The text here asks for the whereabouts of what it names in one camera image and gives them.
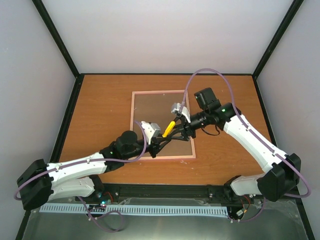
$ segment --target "black frame edge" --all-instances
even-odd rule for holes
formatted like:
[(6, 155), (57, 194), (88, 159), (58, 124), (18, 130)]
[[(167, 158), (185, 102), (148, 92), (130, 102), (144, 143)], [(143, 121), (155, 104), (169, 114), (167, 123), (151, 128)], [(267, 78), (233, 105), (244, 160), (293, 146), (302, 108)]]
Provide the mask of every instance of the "black frame edge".
[(312, 231), (309, 219), (308, 219), (308, 215), (306, 213), (304, 204), (302, 203), (301, 198), (297, 198), (295, 200), (296, 206), (298, 208), (299, 214), (300, 214), (300, 218), (302, 220), (306, 235), (308, 237), (308, 240), (315, 240), (315, 236), (314, 236), (314, 232)]
[(15, 237), (15, 240), (22, 240), (28, 225), (29, 217), (31, 215), (31, 211), (25, 211), (22, 222), (20, 224), (18, 233)]
[[(257, 94), (259, 102), (260, 102), (260, 107), (261, 107), (261, 110), (262, 110), (262, 113), (263, 113), (264, 121), (265, 121), (266, 127), (268, 129), (268, 133), (269, 133), (271, 142), (272, 142), (273, 145), (277, 146), (276, 138), (275, 138), (275, 135), (274, 135), (274, 133), (272, 131), (272, 127), (271, 127), (271, 124), (270, 124), (270, 121), (269, 121), (269, 118), (268, 118), (267, 110), (265, 108), (265, 104), (264, 104), (264, 101), (263, 101), (263, 98), (262, 98), (262, 95), (261, 95), (261, 92), (260, 92), (260, 89), (259, 89), (259, 85), (258, 85), (257, 79), (254, 78), (253, 76), (252, 76), (252, 79), (253, 79), (253, 84), (254, 84), (254, 87), (255, 87), (256, 94)], [(297, 187), (295, 187), (293, 189), (293, 191), (295, 191), (295, 194), (300, 195), (299, 190), (298, 190)], [(309, 240), (314, 240), (315, 236), (314, 236), (314, 233), (312, 231), (312, 228), (311, 228), (311, 225), (310, 225), (310, 222), (309, 222), (305, 207), (303, 205), (303, 202), (302, 202), (301, 198), (296, 198), (294, 200), (295, 200), (296, 206), (298, 208), (298, 211), (299, 211), (299, 214), (300, 214), (300, 217), (301, 217), (301, 220), (302, 220), (306, 235), (307, 235)]]
[(73, 89), (71, 92), (71, 96), (68, 102), (68, 105), (65, 110), (65, 114), (62, 120), (62, 124), (58, 133), (58, 136), (56, 138), (56, 142), (52, 151), (52, 155), (50, 158), (50, 163), (57, 163), (59, 162), (59, 158), (63, 149), (63, 146), (65, 144), (65, 140), (67, 137), (68, 129), (70, 126), (71, 118), (74, 113), (76, 103), (78, 100), (78, 96), (81, 90), (81, 86), (83, 83), (85, 75), (80, 74), (79, 77), (75, 80), (75, 83), (73, 85)]
[[(132, 73), (107, 73), (107, 72), (100, 72), (100, 73), (82, 73), (84, 75), (182, 75), (182, 76), (191, 76), (193, 73), (149, 73), (149, 72), (132, 72)], [(202, 76), (217, 76), (216, 73), (198, 73), (197, 75)], [(251, 73), (222, 73), (224, 76), (252, 76)]]
[(286, 12), (282, 22), (280, 23), (278, 29), (276, 30), (273, 38), (271, 39), (268, 47), (266, 48), (262, 58), (260, 59), (258, 65), (256, 66), (252, 76), (254, 79), (257, 79), (260, 73), (262, 72), (263, 68), (265, 67), (267, 61), (269, 60), (271, 54), (275, 50), (276, 46), (280, 42), (282, 36), (284, 35), (285, 31), (287, 30), (288, 26), (290, 25), (292, 19), (294, 19), (297, 11), (299, 10), (301, 4), (304, 0), (293, 0), (291, 6), (289, 7), (288, 11)]
[(264, 104), (264, 100), (262, 98), (262, 95), (261, 95), (261, 92), (260, 92), (260, 89), (259, 89), (258, 82), (253, 76), (252, 76), (252, 80), (253, 80), (253, 84), (254, 84), (254, 87), (255, 87), (256, 94), (257, 94), (258, 99), (259, 99), (260, 107), (261, 107), (261, 110), (262, 110), (262, 114), (263, 114), (263, 117), (264, 117), (266, 128), (268, 129), (268, 133), (269, 133), (269, 136), (270, 136), (271, 143), (273, 145), (277, 146), (276, 138), (275, 138), (275, 135), (274, 135), (274, 133), (272, 131), (272, 127), (271, 127), (271, 124), (270, 124), (270, 121), (269, 121), (269, 117), (268, 117), (267, 110), (266, 110), (266, 107), (265, 107), (265, 104)]
[(53, 40), (55, 41), (56, 45), (58, 46), (61, 54), (63, 55), (66, 63), (68, 64), (72, 74), (74, 75), (75, 78), (79, 77), (79, 71), (77, 70), (77, 67), (72, 60), (64, 42), (62, 41), (62, 38), (60, 37), (58, 30), (56, 29), (56, 26), (54, 25), (54, 22), (52, 21), (51, 17), (49, 16), (49, 13), (42, 2), (42, 0), (32, 0), (35, 8), (39, 12), (44, 24), (48, 28)]

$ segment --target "black cable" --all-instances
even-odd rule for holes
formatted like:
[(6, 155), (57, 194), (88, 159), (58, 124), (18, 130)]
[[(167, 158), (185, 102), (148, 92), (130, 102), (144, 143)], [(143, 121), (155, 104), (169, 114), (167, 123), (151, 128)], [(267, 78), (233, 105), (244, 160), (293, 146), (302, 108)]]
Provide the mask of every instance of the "black cable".
[(217, 134), (212, 134), (212, 133), (210, 133), (210, 132), (207, 132), (204, 127), (201, 128), (201, 130), (202, 130), (202, 132), (204, 132), (205, 134), (208, 134), (208, 135), (210, 135), (210, 136), (218, 136), (218, 135), (220, 135), (220, 131), (219, 131), (217, 125), (215, 125), (215, 130), (218, 132)]

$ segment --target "red wire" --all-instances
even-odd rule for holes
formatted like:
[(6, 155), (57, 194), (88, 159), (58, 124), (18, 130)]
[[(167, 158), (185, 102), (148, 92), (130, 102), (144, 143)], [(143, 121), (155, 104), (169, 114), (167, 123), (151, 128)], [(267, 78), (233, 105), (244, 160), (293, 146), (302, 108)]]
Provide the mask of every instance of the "red wire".
[(114, 198), (112, 197), (111, 193), (106, 191), (103, 195), (106, 195), (106, 194), (109, 194), (111, 203), (113, 203), (114, 202)]
[(249, 203), (248, 208), (249, 208), (249, 207), (250, 207), (250, 204), (251, 204), (250, 199), (249, 199), (246, 195), (243, 195), (243, 197), (248, 201), (248, 203)]

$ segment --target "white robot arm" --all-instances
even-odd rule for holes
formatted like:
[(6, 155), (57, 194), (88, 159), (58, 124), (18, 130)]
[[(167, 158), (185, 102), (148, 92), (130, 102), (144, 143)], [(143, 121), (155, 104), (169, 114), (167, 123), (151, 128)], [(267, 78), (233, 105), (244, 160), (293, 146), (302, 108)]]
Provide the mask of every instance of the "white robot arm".
[[(254, 176), (235, 176), (224, 185), (227, 188), (226, 198), (232, 201), (234, 196), (247, 194), (263, 195), (270, 201), (277, 201), (281, 196), (295, 187), (299, 177), (279, 158), (286, 159), (297, 171), (300, 171), (301, 160), (295, 154), (287, 155), (263, 137), (250, 125), (239, 110), (235, 112), (231, 103), (221, 105), (211, 88), (194, 94), (203, 110), (190, 115), (188, 109), (174, 103), (171, 112), (176, 118), (161, 134), (156, 123), (142, 121), (146, 152), (154, 158), (163, 147), (172, 140), (189, 141), (196, 137), (196, 130), (207, 125), (225, 131), (236, 139), (257, 161), (264, 173)], [(17, 180), (22, 204), (25, 210), (38, 208), (47, 201), (62, 197), (96, 197), (99, 199), (104, 186), (97, 176), (122, 167), (132, 162), (133, 157), (143, 154), (144, 140), (138, 140), (133, 131), (125, 131), (108, 147), (90, 156), (77, 160), (45, 164), (37, 160)], [(43, 174), (32, 184), (27, 181), (36, 174)]]

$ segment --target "white backdrop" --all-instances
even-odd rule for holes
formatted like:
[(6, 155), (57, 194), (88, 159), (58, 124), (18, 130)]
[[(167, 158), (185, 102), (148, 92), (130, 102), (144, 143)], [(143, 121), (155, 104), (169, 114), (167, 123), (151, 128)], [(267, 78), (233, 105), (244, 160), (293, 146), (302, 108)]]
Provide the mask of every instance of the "white backdrop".
[[(304, 1), (258, 78), (275, 139), (301, 158), (312, 194), (303, 199), (320, 239), (320, 1)], [(300, 180), (302, 194), (306, 188)]]
[(253, 73), (292, 0), (43, 0), (81, 73)]
[(17, 179), (49, 161), (75, 77), (30, 0), (0, 1), (0, 239), (16, 238), (25, 214)]

